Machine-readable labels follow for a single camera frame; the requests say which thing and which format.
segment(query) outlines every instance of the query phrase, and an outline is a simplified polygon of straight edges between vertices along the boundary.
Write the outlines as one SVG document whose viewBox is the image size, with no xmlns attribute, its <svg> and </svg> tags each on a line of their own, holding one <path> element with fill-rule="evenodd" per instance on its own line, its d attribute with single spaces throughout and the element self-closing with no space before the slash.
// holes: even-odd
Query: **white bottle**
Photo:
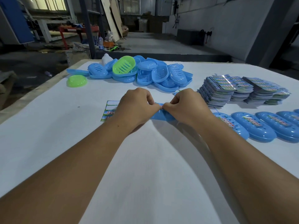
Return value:
<svg viewBox="0 0 299 224">
<path fill-rule="evenodd" d="M 102 57 L 102 64 L 105 65 L 112 60 L 113 60 L 113 58 L 111 56 L 109 56 L 109 54 L 105 53 L 104 56 Z"/>
</svg>

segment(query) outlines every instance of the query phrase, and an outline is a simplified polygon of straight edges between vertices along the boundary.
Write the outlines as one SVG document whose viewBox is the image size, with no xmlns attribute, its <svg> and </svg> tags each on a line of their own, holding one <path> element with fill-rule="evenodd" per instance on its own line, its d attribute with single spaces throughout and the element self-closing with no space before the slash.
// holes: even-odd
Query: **plastic bag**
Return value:
<svg viewBox="0 0 299 224">
<path fill-rule="evenodd" d="M 113 33 L 111 31 L 108 31 L 107 33 L 107 41 L 114 41 Z"/>
</svg>

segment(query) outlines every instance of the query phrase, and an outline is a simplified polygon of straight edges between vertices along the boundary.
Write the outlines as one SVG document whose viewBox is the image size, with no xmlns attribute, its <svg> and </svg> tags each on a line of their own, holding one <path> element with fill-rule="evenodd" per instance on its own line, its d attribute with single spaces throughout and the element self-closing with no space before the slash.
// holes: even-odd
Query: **water bottle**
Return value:
<svg viewBox="0 0 299 224">
<path fill-rule="evenodd" d="M 104 42 L 104 40 L 103 40 L 102 37 L 99 37 L 99 38 L 97 39 L 97 44 L 98 44 L 98 46 L 99 46 L 99 49 L 101 49 L 101 50 L 104 49 L 103 42 Z"/>
<path fill-rule="evenodd" d="M 109 63 L 112 60 L 113 60 L 113 58 L 111 56 L 109 56 L 109 54 L 107 54 L 107 53 L 105 53 L 104 56 L 102 57 L 103 65 Z"/>
</svg>

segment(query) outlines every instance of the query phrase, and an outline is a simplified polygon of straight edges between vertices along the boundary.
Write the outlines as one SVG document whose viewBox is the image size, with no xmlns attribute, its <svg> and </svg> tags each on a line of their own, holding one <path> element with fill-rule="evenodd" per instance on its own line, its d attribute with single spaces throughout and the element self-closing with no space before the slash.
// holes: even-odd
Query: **white table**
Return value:
<svg viewBox="0 0 299 224">
<path fill-rule="evenodd" d="M 282 105 L 226 104 L 219 111 L 278 112 L 299 108 L 299 81 L 246 64 L 182 62 L 200 88 L 212 74 L 260 77 L 287 87 Z M 0 125 L 0 196 L 96 129 L 107 100 L 119 100 L 136 83 L 89 80 L 79 88 L 66 78 Z M 146 87 L 159 103 L 172 94 Z M 275 139 L 249 143 L 299 177 L 299 145 Z M 245 223 L 205 143 L 189 127 L 150 120 L 120 146 L 99 184 L 83 223 Z"/>
</svg>

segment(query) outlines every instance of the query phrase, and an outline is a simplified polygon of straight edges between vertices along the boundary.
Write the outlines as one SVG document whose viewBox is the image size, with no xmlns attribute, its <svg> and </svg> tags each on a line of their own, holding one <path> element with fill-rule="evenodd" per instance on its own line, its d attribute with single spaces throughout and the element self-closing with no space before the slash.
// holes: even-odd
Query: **wooden board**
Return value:
<svg viewBox="0 0 299 224">
<path fill-rule="evenodd" d="M 111 8 L 118 32 L 121 35 L 121 37 L 123 37 L 123 31 L 121 29 L 121 15 L 119 13 L 117 6 L 118 6 L 118 4 L 116 3 L 116 0 L 111 0 L 110 8 Z"/>
<path fill-rule="evenodd" d="M 114 41 L 118 41 L 120 39 L 120 37 L 118 35 L 118 30 L 116 28 L 116 25 L 114 23 L 112 13 L 110 10 L 110 1 L 109 0 L 101 0 L 101 1 L 102 1 L 102 5 L 103 5 L 104 11 L 105 11 L 105 15 L 106 15 L 110 30 L 113 33 Z"/>
</svg>

